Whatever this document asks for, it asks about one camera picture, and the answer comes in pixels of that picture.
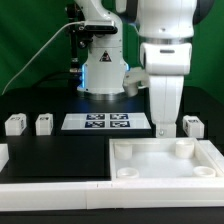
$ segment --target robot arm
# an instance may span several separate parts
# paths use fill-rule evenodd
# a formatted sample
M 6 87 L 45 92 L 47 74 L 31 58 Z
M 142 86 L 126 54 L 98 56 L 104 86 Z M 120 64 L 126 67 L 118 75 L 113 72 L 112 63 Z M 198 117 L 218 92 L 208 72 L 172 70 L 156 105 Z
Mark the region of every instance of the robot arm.
M 142 42 L 140 61 L 145 69 L 144 80 L 140 75 L 138 81 L 145 83 L 148 76 L 156 137 L 176 137 L 175 122 L 184 76 L 190 72 L 190 40 L 194 35 L 193 17 L 197 6 L 197 0 L 138 0 L 136 23 L 140 26 L 138 34 Z M 126 74 L 125 89 L 136 75 L 132 71 Z M 132 91 L 129 92 L 134 93 L 133 83 L 130 86 Z

